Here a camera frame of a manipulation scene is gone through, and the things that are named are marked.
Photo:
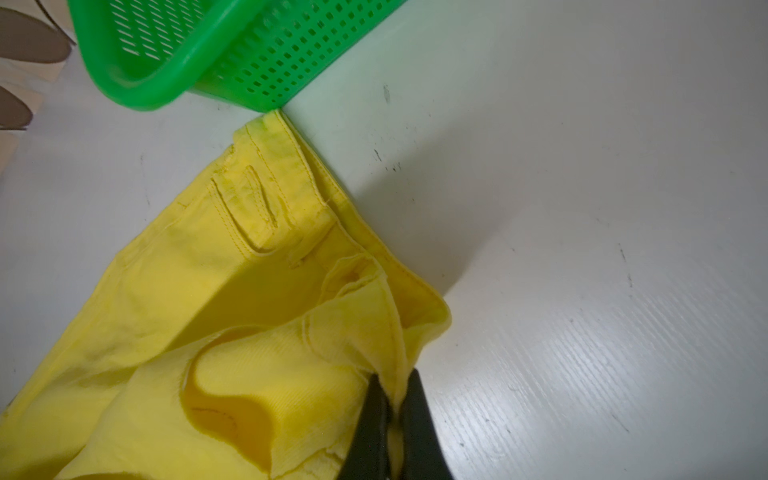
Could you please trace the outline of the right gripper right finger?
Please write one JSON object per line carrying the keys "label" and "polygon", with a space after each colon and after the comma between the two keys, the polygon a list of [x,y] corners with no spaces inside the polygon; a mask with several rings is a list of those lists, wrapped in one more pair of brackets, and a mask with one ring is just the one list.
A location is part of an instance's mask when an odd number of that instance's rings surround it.
{"label": "right gripper right finger", "polygon": [[409,375],[399,418],[403,430],[403,465],[399,478],[453,480],[440,447],[421,377],[416,369]]}

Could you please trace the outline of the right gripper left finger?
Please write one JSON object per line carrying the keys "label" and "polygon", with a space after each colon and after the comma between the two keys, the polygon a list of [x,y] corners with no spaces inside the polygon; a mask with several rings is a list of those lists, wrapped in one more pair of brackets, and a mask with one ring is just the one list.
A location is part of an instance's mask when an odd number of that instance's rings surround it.
{"label": "right gripper left finger", "polygon": [[379,376],[370,377],[346,459],[337,480],[387,480],[390,478],[388,428],[391,407]]}

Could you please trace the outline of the yellow trousers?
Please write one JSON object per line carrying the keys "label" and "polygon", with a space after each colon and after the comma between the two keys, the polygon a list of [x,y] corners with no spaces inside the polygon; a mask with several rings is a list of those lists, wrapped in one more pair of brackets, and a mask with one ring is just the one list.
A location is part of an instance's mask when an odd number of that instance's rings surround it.
{"label": "yellow trousers", "polygon": [[336,479],[374,374],[400,409],[443,298],[280,111],[107,268],[1,417],[5,479]]}

